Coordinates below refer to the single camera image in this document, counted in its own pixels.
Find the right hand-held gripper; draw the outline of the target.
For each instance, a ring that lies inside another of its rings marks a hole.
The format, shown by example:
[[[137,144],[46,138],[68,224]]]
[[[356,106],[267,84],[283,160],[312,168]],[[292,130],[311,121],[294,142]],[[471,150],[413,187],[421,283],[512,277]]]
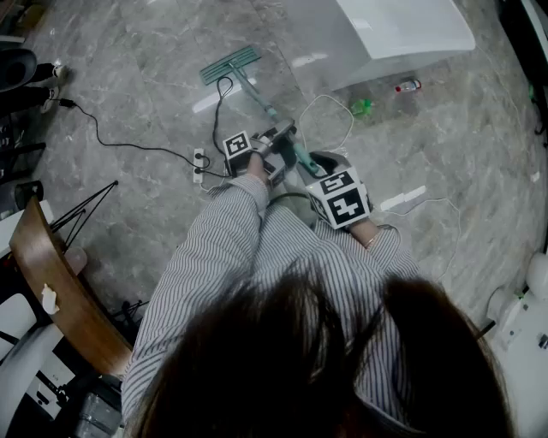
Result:
[[[306,193],[319,218],[333,229],[367,219],[371,213],[367,190],[348,159],[330,151],[311,152],[310,157],[319,171],[314,175],[306,171]]]

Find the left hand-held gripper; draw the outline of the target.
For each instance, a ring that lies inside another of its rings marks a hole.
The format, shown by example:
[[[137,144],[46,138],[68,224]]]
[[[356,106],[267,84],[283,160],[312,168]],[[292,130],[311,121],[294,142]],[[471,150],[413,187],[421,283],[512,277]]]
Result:
[[[289,118],[252,137],[249,137],[246,131],[241,131],[225,139],[223,149],[229,175],[233,178],[243,175],[250,155],[257,152],[263,158],[268,186],[275,188],[284,181],[286,174],[297,162],[293,143],[289,140],[289,136],[295,133],[295,120]]]

